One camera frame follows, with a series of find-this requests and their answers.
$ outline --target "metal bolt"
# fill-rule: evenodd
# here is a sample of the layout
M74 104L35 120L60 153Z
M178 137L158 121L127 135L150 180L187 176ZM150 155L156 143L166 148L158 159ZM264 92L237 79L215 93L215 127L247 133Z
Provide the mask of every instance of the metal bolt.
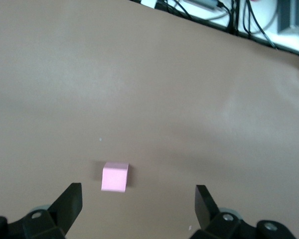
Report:
M39 218L39 217L41 217L41 215L42 215L41 212L33 213L32 216L31 216L31 218L32 219Z
M270 231L277 231L277 229L278 229L278 228L277 228L274 224L272 224L272 223L265 223L264 226L265 226L265 228L267 228L267 229L270 230Z
M233 216L230 214L224 214L223 219L225 219L226 221L229 221L229 222L234 220Z

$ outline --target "pink object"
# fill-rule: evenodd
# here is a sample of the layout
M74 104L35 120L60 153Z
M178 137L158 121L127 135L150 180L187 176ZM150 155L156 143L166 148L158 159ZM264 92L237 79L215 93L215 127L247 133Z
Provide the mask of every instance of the pink object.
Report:
M128 163L107 162L103 168L102 191L125 192Z

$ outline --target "cube top face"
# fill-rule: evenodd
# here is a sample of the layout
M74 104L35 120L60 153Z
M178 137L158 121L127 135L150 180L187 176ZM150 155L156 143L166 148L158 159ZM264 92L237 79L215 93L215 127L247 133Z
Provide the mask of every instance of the cube top face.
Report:
M113 168L113 169L122 169L127 170L129 168L128 163L115 163L115 162L107 162L104 168Z
M125 192L128 163L108 162L103 168L102 191Z

